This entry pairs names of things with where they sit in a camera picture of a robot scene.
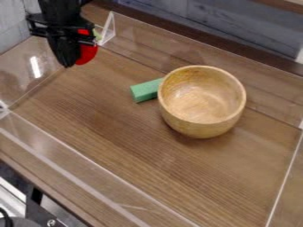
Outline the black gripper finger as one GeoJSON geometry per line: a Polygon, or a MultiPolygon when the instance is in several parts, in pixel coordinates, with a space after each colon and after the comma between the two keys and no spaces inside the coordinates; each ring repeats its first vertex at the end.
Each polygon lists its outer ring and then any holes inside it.
{"type": "Polygon", "coordinates": [[[72,67],[78,59],[78,43],[64,36],[49,36],[46,41],[60,65],[72,67]]]}

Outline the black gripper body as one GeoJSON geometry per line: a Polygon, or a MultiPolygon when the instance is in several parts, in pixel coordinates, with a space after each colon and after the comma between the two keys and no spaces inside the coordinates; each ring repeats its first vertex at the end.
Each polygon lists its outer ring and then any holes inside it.
{"type": "Polygon", "coordinates": [[[93,35],[94,24],[82,18],[74,16],[68,21],[47,20],[41,13],[29,13],[26,15],[30,35],[39,37],[66,37],[80,44],[94,44],[97,38],[93,35]]]}

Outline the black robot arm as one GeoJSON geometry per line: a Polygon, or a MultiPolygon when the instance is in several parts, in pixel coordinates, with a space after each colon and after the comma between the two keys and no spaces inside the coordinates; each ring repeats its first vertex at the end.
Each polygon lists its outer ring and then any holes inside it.
{"type": "Polygon", "coordinates": [[[37,0],[39,13],[27,13],[29,33],[43,37],[62,67],[86,64],[97,53],[94,24],[81,16],[90,0],[37,0]]]}

